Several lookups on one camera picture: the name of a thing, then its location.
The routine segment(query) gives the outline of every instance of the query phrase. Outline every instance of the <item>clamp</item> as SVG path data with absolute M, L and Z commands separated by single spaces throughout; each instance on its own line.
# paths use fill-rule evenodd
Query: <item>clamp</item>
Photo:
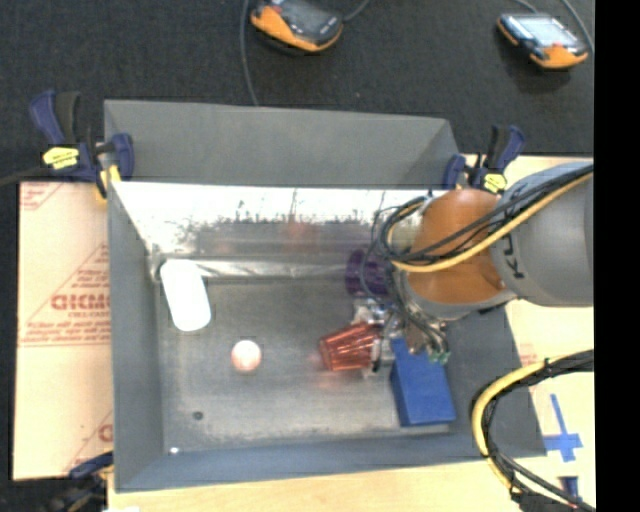
M 113 465 L 113 452 L 98 455 L 69 471 L 71 486 L 48 500 L 38 512 L 78 512 L 86 506 L 94 510 L 94 503 L 106 504 L 104 472 Z
M 467 165 L 464 155 L 453 155 L 444 171 L 443 188 L 451 190 L 463 186 L 466 181 L 471 188 L 492 194 L 502 193 L 507 186 L 504 171 L 522 153 L 524 142 L 524 135 L 516 126 L 492 126 L 489 150 L 484 160 L 482 155 L 478 155 L 471 167 Z
M 65 181 L 95 183 L 102 197 L 107 194 L 110 178 L 128 180 L 133 175 L 134 154 L 131 136 L 116 133 L 110 141 L 94 146 L 87 132 L 86 140 L 76 134 L 76 112 L 80 93 L 47 90 L 29 103 L 29 114 L 36 128 L 45 136 L 50 148 L 42 155 L 49 173 Z M 98 156 L 112 153 L 117 173 L 104 169 Z

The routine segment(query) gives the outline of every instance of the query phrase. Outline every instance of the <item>yellow cable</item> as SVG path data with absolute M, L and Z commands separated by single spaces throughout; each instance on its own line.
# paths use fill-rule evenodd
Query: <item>yellow cable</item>
M 444 270 L 446 268 L 450 268 L 455 265 L 458 265 L 459 263 L 462 263 L 463 261 L 468 260 L 472 256 L 475 256 L 476 254 L 478 254 L 480 251 L 483 251 L 484 249 L 489 247 L 492 243 L 499 240 L 504 235 L 506 235 L 513 229 L 515 229 L 517 226 L 519 226 L 520 224 L 528 220 L 535 213 L 542 210 L 545 206 L 547 206 L 551 201 L 553 201 L 557 197 L 561 196 L 565 192 L 568 192 L 572 188 L 578 186 L 580 183 L 585 182 L 587 179 L 591 177 L 592 174 L 593 174 L 593 171 L 551 192 L 550 194 L 545 196 L 543 199 L 541 199 L 537 203 L 534 203 L 533 206 L 531 206 L 530 208 L 522 212 L 520 215 L 518 215 L 517 217 L 509 221 L 507 224 L 502 226 L 500 229 L 492 233 L 490 236 L 485 238 L 482 242 L 467 249 L 465 252 L 458 254 L 457 256 L 454 256 L 453 258 L 449 258 L 444 261 L 439 261 L 437 263 L 431 263 L 427 265 L 418 265 L 418 264 L 411 265 L 408 263 L 403 263 L 395 260 L 390 260 L 390 261 L 391 263 L 393 263 L 395 267 L 399 268 L 400 270 L 406 270 L 407 272 L 436 272 L 438 270 Z M 389 234 L 387 236 L 387 243 L 389 245 L 391 245 L 392 233 L 393 233 L 393 229 L 390 229 Z
M 471 412 L 471 432 L 476 441 L 476 445 L 480 450 L 480 453 L 486 457 L 487 462 L 489 463 L 489 467 L 496 474 L 500 482 L 509 490 L 511 490 L 512 485 L 509 479 L 500 471 L 498 466 L 495 464 L 493 459 L 489 457 L 489 447 L 487 446 L 486 439 L 484 436 L 484 432 L 482 430 L 482 415 L 484 413 L 485 408 L 493 400 L 493 398 L 499 394 L 502 390 L 508 388 L 515 382 L 524 379 L 539 370 L 542 370 L 546 364 L 553 363 L 560 358 L 555 358 L 549 360 L 548 362 L 542 361 L 538 363 L 533 363 L 523 368 L 518 368 L 511 373 L 499 378 L 491 385 L 489 385 L 478 397 L 476 400 L 473 411 Z

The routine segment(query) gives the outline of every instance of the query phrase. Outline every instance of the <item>handheld device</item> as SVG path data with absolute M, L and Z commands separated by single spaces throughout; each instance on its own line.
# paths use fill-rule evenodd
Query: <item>handheld device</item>
M 498 29 L 543 69 L 564 70 L 584 62 L 587 46 L 549 14 L 503 14 Z
M 319 53 L 342 33 L 341 13 L 306 0 L 259 0 L 249 16 L 264 39 L 289 53 Z

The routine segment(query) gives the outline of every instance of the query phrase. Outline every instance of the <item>cardboard sheet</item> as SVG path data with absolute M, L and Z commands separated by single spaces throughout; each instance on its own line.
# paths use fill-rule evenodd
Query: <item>cardboard sheet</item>
M 106 204 L 90 184 L 20 190 L 13 478 L 111 449 Z

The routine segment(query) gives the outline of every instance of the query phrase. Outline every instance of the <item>blue tape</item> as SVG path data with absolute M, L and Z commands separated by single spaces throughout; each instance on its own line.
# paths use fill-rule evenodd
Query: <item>blue tape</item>
M 556 413 L 558 424 L 560 425 L 560 434 L 543 436 L 543 441 L 547 451 L 559 450 L 562 460 L 564 462 L 571 462 L 576 460 L 576 456 L 573 453 L 575 448 L 582 448 L 582 441 L 578 434 L 569 434 L 567 432 L 567 426 L 562 417 L 562 411 L 560 410 L 560 403 L 558 397 L 555 394 L 551 394 L 551 404 L 553 410 Z

